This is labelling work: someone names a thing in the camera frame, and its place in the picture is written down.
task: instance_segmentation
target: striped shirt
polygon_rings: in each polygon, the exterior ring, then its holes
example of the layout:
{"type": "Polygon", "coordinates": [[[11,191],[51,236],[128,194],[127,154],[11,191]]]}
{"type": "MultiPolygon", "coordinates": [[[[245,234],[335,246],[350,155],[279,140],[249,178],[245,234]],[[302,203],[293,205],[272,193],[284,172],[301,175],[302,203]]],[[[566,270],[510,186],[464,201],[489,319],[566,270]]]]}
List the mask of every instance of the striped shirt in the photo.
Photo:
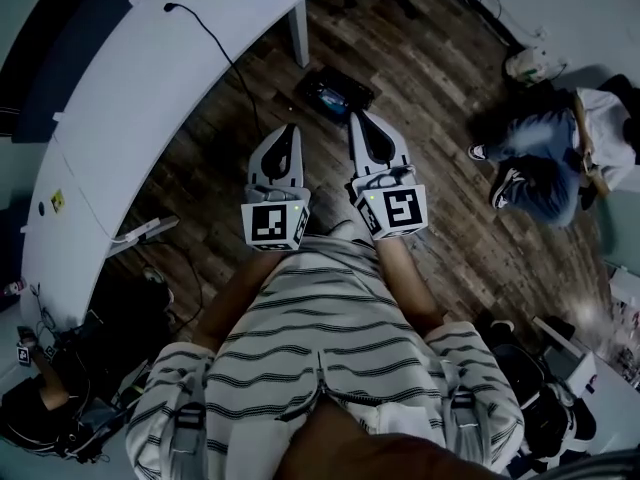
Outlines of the striped shirt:
{"type": "Polygon", "coordinates": [[[141,479],[269,479],[320,394],[370,434],[429,439],[498,472],[524,434],[513,391],[471,324],[419,336],[373,249],[307,237],[217,355],[189,343],[161,352],[129,424],[128,453],[141,479]],[[181,444],[175,416],[198,400],[206,438],[181,444]],[[202,448],[202,458],[187,459],[199,476],[173,464],[181,446],[202,448]]]}

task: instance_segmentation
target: wooden floor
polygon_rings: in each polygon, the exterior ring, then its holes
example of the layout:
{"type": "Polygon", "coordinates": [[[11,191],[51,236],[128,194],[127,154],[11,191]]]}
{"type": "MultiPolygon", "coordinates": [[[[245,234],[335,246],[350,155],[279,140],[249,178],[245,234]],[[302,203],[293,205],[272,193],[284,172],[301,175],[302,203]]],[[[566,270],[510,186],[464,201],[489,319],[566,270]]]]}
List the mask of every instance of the wooden floor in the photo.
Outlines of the wooden floor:
{"type": "MultiPolygon", "coordinates": [[[[420,10],[413,21],[392,0],[359,0],[346,11],[342,0],[309,0],[306,70],[292,59],[284,22],[238,62],[261,128],[295,122],[302,130],[305,183],[313,194],[308,230],[326,231],[346,218],[360,222],[343,188],[353,175],[346,130],[294,91],[310,69],[331,65],[371,87],[371,110],[407,139],[429,205],[428,229],[407,240],[443,312],[473,320],[488,309],[514,320],[526,340],[535,340],[533,315],[559,315],[606,355],[606,337],[594,322],[607,318],[610,301],[591,217],[580,213],[568,229],[554,230],[517,210],[496,212],[487,202],[495,166],[466,156],[467,123],[505,97],[505,47],[457,0],[412,1],[420,10]]],[[[239,205],[258,143],[250,104],[230,70],[177,132],[123,225],[178,215],[181,223],[166,236],[188,250],[205,304],[249,254],[239,205]]],[[[199,295],[184,258],[162,245],[137,250],[109,260],[106,271],[138,274],[143,257],[167,276],[175,312],[191,315],[199,295]]]]}

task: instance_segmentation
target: jeans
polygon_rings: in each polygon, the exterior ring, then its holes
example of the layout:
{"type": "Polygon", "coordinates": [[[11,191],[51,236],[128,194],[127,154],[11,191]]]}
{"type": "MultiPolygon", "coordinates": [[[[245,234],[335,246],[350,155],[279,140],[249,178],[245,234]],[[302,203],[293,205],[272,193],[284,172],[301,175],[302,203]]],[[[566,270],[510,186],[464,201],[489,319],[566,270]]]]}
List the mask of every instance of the jeans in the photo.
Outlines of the jeans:
{"type": "Polygon", "coordinates": [[[501,144],[485,148],[487,158],[497,162],[533,157],[527,165],[532,171],[538,169],[546,183],[512,183],[503,195],[516,208],[547,224],[568,226],[576,211],[580,157],[573,149],[575,128],[568,109],[529,116],[513,121],[501,144]]]}

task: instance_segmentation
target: white desk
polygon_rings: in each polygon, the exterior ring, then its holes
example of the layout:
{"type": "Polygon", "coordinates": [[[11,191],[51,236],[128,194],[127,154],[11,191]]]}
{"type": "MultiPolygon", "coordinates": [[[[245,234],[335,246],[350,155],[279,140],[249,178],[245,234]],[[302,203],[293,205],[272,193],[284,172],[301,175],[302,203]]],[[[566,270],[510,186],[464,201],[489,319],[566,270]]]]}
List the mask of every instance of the white desk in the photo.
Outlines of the white desk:
{"type": "MultiPolygon", "coordinates": [[[[55,130],[68,166],[51,141],[29,213],[23,276],[41,283],[42,300],[59,324],[82,322],[93,287],[115,236],[142,183],[177,129],[229,68],[215,42],[181,9],[193,9],[237,59],[287,12],[306,41],[304,0],[139,0],[87,68],[55,130]],[[53,193],[67,202],[56,225],[42,219],[53,193]]],[[[22,311],[33,321],[27,293],[22,311]]]]}

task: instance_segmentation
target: desk leg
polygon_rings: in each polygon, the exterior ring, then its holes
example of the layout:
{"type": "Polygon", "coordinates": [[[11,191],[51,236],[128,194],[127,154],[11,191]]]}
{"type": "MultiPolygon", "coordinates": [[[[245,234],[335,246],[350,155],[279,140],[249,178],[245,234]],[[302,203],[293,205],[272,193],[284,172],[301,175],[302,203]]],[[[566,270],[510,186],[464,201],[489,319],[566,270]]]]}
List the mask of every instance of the desk leg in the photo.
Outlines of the desk leg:
{"type": "Polygon", "coordinates": [[[296,62],[301,68],[309,64],[309,37],[307,35],[307,2],[300,0],[289,11],[289,28],[293,40],[293,51],[296,62]]]}

